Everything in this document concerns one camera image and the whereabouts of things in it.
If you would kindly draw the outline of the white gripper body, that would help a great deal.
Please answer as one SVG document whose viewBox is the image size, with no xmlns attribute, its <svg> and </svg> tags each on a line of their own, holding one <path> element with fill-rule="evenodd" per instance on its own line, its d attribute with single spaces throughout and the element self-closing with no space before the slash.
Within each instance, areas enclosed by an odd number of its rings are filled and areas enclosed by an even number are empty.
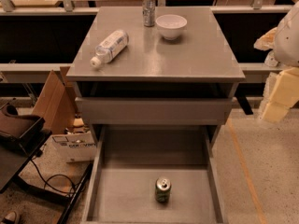
<svg viewBox="0 0 299 224">
<path fill-rule="evenodd" d="M 299 68 L 285 69 L 278 74 L 271 73 L 265 83 L 259 119 L 263 122 L 278 123 L 298 101 Z"/>
</svg>

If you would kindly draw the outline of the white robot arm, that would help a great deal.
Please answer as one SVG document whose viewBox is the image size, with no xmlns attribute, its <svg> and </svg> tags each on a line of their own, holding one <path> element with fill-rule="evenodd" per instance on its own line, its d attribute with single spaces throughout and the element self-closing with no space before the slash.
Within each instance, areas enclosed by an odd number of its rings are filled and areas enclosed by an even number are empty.
<svg viewBox="0 0 299 224">
<path fill-rule="evenodd" d="M 271 73 L 263 90 L 259 120 L 278 123 L 299 101 L 299 2 L 279 22 L 274 35 L 274 58 L 287 66 Z"/>
</svg>

